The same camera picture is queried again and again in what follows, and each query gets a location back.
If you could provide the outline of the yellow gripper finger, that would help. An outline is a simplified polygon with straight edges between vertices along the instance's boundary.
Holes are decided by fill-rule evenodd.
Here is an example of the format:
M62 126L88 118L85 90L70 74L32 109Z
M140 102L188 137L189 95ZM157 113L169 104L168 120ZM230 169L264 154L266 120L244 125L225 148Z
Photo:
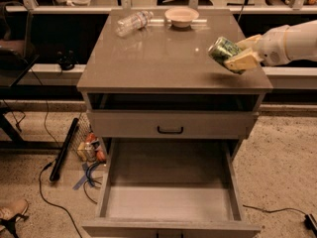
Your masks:
M241 49L241 50L245 50L247 48L251 48L253 47L258 40L261 38L262 36L260 34L248 37L246 39L243 39L239 42L237 42L237 46Z
M224 61L224 66L228 70L238 72L241 70L249 70L257 67L262 58L259 56L257 52L255 52L251 48L247 48L240 52L239 54L226 59Z

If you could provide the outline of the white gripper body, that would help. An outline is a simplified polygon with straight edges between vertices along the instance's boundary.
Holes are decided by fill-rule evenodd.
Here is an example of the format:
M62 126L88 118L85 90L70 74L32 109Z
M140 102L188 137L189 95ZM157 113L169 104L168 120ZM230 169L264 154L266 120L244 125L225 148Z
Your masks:
M264 65L276 66L290 63L285 47L285 36L288 29L288 25L270 29L257 40L255 50Z

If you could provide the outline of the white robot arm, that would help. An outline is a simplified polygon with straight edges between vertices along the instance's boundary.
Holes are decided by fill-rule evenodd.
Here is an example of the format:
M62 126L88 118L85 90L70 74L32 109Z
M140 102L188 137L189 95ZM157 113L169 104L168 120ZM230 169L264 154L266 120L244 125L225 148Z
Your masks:
M276 66L295 60L317 61L317 21L272 28L237 42L237 46L242 51L224 61L231 71L253 69L261 62Z

